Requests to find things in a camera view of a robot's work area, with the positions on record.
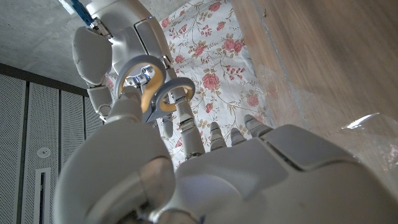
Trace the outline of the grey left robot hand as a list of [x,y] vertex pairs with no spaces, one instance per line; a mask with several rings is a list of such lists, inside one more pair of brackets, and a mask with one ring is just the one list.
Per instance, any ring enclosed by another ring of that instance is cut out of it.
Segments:
[[123,90],[106,124],[69,158],[54,223],[396,223],[397,200],[362,163],[302,128],[269,128],[174,168]]

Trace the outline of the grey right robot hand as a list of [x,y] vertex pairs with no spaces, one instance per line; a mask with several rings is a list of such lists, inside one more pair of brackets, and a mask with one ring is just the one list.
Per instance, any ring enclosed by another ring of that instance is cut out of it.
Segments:
[[101,119],[111,111],[111,93],[105,84],[109,72],[125,75],[145,95],[154,66],[143,63],[133,68],[132,59],[155,57],[165,69],[165,81],[175,76],[161,26],[140,1],[95,0],[87,5],[72,1],[72,7],[86,24],[73,38],[74,63]]

